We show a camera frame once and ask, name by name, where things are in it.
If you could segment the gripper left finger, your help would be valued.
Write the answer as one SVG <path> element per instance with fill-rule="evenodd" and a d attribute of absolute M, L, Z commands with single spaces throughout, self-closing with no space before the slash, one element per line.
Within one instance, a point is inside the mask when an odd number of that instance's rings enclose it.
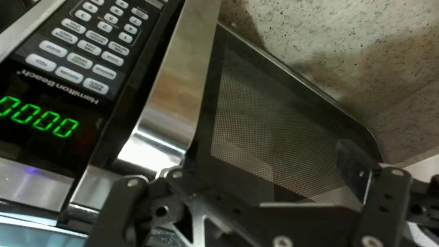
<path fill-rule="evenodd" d="M 84 247 L 145 247 L 166 227 L 186 247 L 289 247 L 279 223 L 180 168 L 116 181 Z"/>

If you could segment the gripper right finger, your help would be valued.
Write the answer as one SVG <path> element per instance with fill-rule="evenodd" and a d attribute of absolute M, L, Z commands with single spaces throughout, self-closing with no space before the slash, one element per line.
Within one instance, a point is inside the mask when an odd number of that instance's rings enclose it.
<path fill-rule="evenodd" d="M 336 171 L 363 205 L 351 247 L 421 247 L 404 237 L 407 222 L 439 247 L 439 174 L 424 182 L 382 167 L 350 139 L 339 139 L 335 152 Z"/>

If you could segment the black and silver microwave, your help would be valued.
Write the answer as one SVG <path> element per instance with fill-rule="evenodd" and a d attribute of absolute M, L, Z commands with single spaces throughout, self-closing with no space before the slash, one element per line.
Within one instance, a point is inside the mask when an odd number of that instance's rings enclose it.
<path fill-rule="evenodd" d="M 83 247 L 115 181 L 169 169 L 114 162 L 184 3 L 0 0 L 0 247 Z"/>

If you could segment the microwave door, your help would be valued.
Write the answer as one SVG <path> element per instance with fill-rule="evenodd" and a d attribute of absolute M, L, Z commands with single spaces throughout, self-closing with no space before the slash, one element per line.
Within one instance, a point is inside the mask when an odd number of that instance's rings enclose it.
<path fill-rule="evenodd" d="M 382 161 L 372 133 L 336 101 L 217 21 L 199 122 L 180 165 L 251 204 L 362 203 L 335 170 L 350 139 Z"/>

